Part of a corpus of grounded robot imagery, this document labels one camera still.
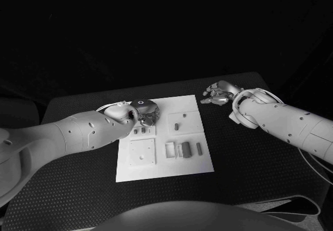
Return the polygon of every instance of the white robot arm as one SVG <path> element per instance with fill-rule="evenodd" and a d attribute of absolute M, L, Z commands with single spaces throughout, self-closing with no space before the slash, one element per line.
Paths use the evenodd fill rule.
<path fill-rule="evenodd" d="M 159 106 L 134 100 L 78 113 L 30 128 L 0 128 L 0 207 L 12 200 L 36 171 L 59 157 L 101 148 L 128 136 L 137 121 L 159 120 Z"/>
<path fill-rule="evenodd" d="M 226 81 L 209 86 L 202 103 L 224 105 L 232 100 L 229 118 L 248 128 L 261 129 L 333 164 L 333 121 L 286 105 L 268 91 L 244 90 Z"/>

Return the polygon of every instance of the table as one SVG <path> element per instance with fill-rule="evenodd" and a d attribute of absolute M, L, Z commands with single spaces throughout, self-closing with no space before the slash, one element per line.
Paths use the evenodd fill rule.
<path fill-rule="evenodd" d="M 242 205 L 291 199 L 265 213 L 296 222 L 304 215 L 316 215 L 329 184 L 310 169 L 297 148 L 261 129 L 238 125 L 228 117 L 231 103 L 201 104 L 205 88 L 219 80 L 245 89 L 270 90 L 260 74 L 248 72 L 55 98 L 43 124 L 123 100 L 195 94 L 215 172 L 115 183 L 115 141 L 43 166 L 10 202 L 3 230 L 78 230 L 98 226 L 136 207 L 177 200 Z"/>

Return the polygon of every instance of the white board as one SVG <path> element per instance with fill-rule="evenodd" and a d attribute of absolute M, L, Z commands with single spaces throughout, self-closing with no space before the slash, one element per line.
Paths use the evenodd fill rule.
<path fill-rule="evenodd" d="M 141 133 L 141 125 L 137 123 L 131 134 L 120 140 L 115 182 L 213 172 L 195 95 L 151 99 L 151 101 L 159 105 L 160 119 L 154 128 L 150 128 L 150 132 L 146 128 L 146 132 Z M 173 130 L 177 122 L 179 133 Z M 140 141 L 136 147 L 137 152 L 130 150 L 134 141 Z M 190 158 L 179 157 L 177 145 L 183 142 L 190 144 Z M 150 161 L 151 164 L 149 163 L 153 158 L 150 143 L 154 143 L 154 163 Z M 201 143 L 202 155 L 199 155 L 196 143 Z M 175 152 L 175 157 L 167 158 L 166 152 Z"/>

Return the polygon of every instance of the robotic hand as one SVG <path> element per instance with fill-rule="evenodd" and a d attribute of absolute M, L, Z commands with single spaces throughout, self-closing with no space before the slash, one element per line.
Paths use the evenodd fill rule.
<path fill-rule="evenodd" d="M 101 148 L 128 136 L 137 122 L 159 120 L 157 104 L 144 99 L 118 102 L 58 122 L 22 129 L 0 128 L 0 207 L 36 171 L 59 157 Z"/>
<path fill-rule="evenodd" d="M 268 91 L 244 90 L 226 81 L 211 85 L 202 103 L 224 105 L 232 101 L 229 118 L 248 128 L 261 129 L 297 148 L 333 164 L 333 121 L 286 105 Z"/>

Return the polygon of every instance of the mesh surface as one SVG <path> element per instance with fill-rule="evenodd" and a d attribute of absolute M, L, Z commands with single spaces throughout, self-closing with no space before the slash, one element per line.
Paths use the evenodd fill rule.
<path fill-rule="evenodd" d="M 329 185 L 297 148 L 260 128 L 238 125 L 228 118 L 231 103 L 201 104 L 203 90 L 219 80 L 245 89 L 270 90 L 258 73 L 251 72 L 55 98 L 43 124 L 123 100 L 195 94 L 215 172 L 115 183 L 117 141 L 43 166 L 12 200 L 3 230 L 95 227 L 136 207 L 175 200 L 241 205 L 303 195 L 322 206 Z"/>

